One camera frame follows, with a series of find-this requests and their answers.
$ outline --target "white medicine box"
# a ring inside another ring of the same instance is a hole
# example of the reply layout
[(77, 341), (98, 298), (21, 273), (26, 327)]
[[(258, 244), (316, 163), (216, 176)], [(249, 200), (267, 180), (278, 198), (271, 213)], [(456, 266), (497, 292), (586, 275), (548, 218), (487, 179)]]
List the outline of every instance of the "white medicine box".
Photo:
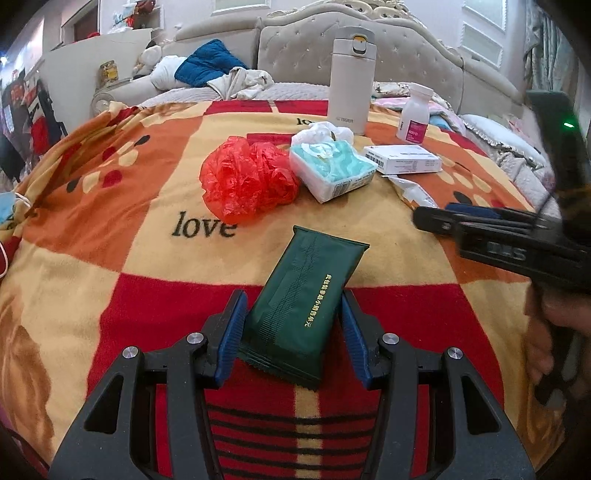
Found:
[(441, 171), (441, 158), (420, 145), (378, 145), (363, 152), (385, 175)]

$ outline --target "green snack package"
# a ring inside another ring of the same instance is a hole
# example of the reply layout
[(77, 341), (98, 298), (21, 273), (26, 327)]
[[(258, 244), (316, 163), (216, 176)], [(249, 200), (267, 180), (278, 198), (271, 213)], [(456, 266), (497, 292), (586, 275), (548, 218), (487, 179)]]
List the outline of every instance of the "green snack package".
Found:
[(368, 244), (300, 226), (246, 317), (238, 356), (315, 390), (343, 287)]

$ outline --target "hand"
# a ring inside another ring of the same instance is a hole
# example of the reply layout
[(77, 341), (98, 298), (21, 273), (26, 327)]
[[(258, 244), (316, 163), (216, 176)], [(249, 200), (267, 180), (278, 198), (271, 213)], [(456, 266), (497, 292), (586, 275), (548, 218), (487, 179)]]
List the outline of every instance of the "hand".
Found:
[(539, 302), (533, 287), (527, 290), (524, 313), (530, 317), (525, 334), (527, 372), (536, 385), (554, 368), (552, 337), (545, 320), (560, 327), (569, 327), (586, 338), (579, 367), (579, 377), (571, 388), (575, 398), (591, 391), (591, 296), (544, 289)]

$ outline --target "upholstered headboard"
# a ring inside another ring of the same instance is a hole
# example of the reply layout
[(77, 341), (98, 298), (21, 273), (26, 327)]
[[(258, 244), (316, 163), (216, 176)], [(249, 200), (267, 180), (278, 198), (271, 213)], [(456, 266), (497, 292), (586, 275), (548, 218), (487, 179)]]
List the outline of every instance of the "upholstered headboard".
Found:
[(369, 20), (344, 5), (321, 4), (263, 20), (258, 68), (276, 82), (330, 83), (333, 41), (340, 27), (358, 25), (376, 34), (377, 82), (418, 82), (459, 109), (463, 60), (419, 23), (402, 18)]
[(250, 69), (256, 68), (262, 20), (258, 15), (226, 14), (208, 18), (177, 32), (174, 41), (163, 47), (164, 55), (188, 57), (214, 38)]

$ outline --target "red and yellow checkered blanket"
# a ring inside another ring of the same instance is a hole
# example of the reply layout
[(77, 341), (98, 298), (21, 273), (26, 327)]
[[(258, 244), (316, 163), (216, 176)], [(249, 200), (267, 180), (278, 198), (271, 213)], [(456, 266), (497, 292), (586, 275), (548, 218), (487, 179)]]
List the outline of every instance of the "red and yellow checkered blanket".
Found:
[[(527, 279), (459, 258), (451, 240), (416, 230), (394, 186), (373, 182), (320, 205), (302, 188), (292, 205), (250, 225), (227, 225), (202, 201), (199, 171), (230, 135), (288, 145), (324, 119), (327, 104), (204, 102), (108, 112), (53, 147), (18, 191), (0, 231), (12, 257), (0, 287), (0, 404), (11, 427), (51, 461), (88, 392), (128, 345), (172, 345), (220, 312), (231, 291), (252, 304), (301, 225), (371, 244), (348, 287), (387, 331), (423, 349), (460, 347), (517, 428), (535, 465), (560, 443), (560, 416), (532, 398), (521, 339)], [(392, 143), (398, 115), (372, 107), (355, 147)], [(473, 144), (429, 127), (444, 170), (408, 176), (443, 206), (529, 208)], [(335, 327), (318, 392), (236, 361), (207, 394), (227, 478), (359, 476), (377, 393), (355, 380)], [(158, 415), (158, 443), (166, 429)], [(415, 471), (424, 463), (419, 416)], [(165, 449), (160, 465), (167, 472)]]

